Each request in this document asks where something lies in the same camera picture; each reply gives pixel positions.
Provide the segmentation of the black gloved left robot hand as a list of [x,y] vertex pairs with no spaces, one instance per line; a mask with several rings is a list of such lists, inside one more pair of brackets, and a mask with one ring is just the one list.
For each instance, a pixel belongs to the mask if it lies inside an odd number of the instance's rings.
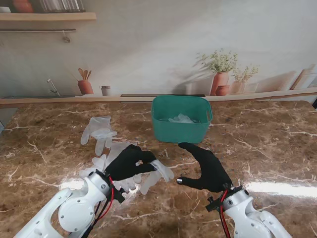
[[133,144],[126,147],[105,169],[113,181],[121,181],[135,175],[154,171],[151,164],[156,160],[151,151],[142,150]]

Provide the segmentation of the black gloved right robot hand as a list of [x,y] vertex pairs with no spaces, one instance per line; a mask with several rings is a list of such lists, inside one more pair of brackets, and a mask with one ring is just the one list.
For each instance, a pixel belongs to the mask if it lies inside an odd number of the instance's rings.
[[198,190],[206,189],[215,193],[225,191],[233,186],[232,180],[212,151],[188,142],[179,143],[178,146],[190,152],[198,161],[201,168],[200,178],[179,177],[176,180],[179,185]]

